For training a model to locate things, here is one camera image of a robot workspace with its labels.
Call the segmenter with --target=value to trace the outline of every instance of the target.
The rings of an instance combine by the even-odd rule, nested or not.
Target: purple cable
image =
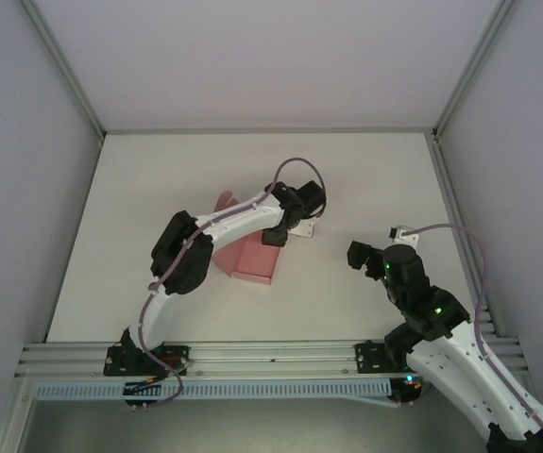
[[[275,175],[273,176],[273,181],[269,185],[269,188],[261,195],[261,197],[258,200],[255,200],[253,204],[248,206],[243,206],[241,208],[238,208],[236,210],[231,210],[229,212],[225,212],[224,214],[219,215],[218,217],[215,217],[212,220],[209,220],[204,225],[202,225],[200,228],[198,228],[196,231],[192,233],[192,235],[187,239],[185,244],[181,247],[179,252],[177,253],[177,256],[173,260],[173,262],[170,264],[166,272],[155,282],[151,283],[147,289],[151,291],[151,294],[147,297],[145,300],[145,303],[143,307],[141,308],[141,313],[139,314],[139,329],[138,329],[138,336],[139,336],[139,344],[141,345],[141,349],[144,351],[144,353],[149,357],[151,360],[153,360],[155,363],[157,363],[159,366],[161,366],[164,370],[168,372],[168,375],[172,375],[177,379],[178,382],[178,389],[176,392],[174,392],[172,395],[168,396],[167,398],[161,399],[159,401],[155,401],[149,405],[145,405],[146,408],[152,408],[155,406],[159,406],[162,404],[170,403],[174,399],[176,399],[184,389],[183,381],[180,378],[180,375],[173,369],[172,366],[168,365],[167,363],[161,361],[158,359],[151,350],[146,346],[144,335],[143,335],[143,322],[145,319],[145,314],[147,313],[147,309],[151,305],[151,302],[154,300],[154,297],[160,288],[160,286],[166,281],[167,278],[169,278],[173,272],[175,272],[175,269],[177,269],[178,264],[185,256],[185,253],[187,253],[187,250],[191,246],[191,244],[194,242],[195,238],[202,233],[206,228],[210,227],[212,223],[217,223],[222,220],[227,219],[228,217],[231,217],[236,214],[241,214],[242,212],[246,212],[248,210],[253,210],[257,205],[260,205],[264,200],[267,199],[267,197],[273,192],[273,189],[275,188],[275,185],[278,183],[278,179],[280,178],[281,170],[283,170],[283,167],[285,167],[290,162],[303,162],[306,163],[311,167],[311,169],[314,171],[315,175],[319,179],[319,185],[321,186],[321,189],[325,192],[326,191],[326,184],[324,182],[324,178],[321,176],[317,168],[308,160],[304,158],[290,158],[286,159],[284,162],[280,164],[278,167],[278,170],[275,172]]]
[[[543,431],[543,422],[537,416],[537,414],[534,413],[534,410],[532,407],[527,403],[525,398],[520,395],[519,392],[517,392],[517,389],[510,383],[508,378],[503,374],[502,371],[496,366],[496,364],[491,360],[489,356],[487,356],[487,350],[485,349],[483,337],[481,335],[481,310],[484,306],[485,297],[487,294],[487,255],[485,254],[485,249],[483,246],[483,243],[481,242],[481,239],[470,231],[468,228],[460,225],[455,224],[435,224],[435,225],[429,225],[425,226],[423,228],[413,229],[411,231],[407,231],[402,233],[402,236],[411,236],[412,234],[420,234],[425,231],[429,231],[431,229],[438,229],[438,228],[451,228],[451,229],[457,229],[458,231],[462,231],[466,233],[474,242],[477,244],[477,247],[479,248],[479,252],[481,253],[481,260],[483,261],[483,273],[481,276],[481,291],[479,292],[479,298],[477,299],[477,305],[475,305],[475,315],[474,315],[474,321],[473,321],[473,327],[475,331],[475,340],[477,342],[477,345],[479,346],[479,350],[481,351],[481,355],[485,357],[485,360],[487,364],[489,365],[489,368],[493,370],[493,372],[496,374],[496,376],[501,380],[501,382],[506,386],[506,388],[510,391],[510,393],[517,399],[517,401],[520,403],[520,405],[527,411],[527,413],[530,414],[530,416],[533,418],[533,420],[539,425],[539,427]]]

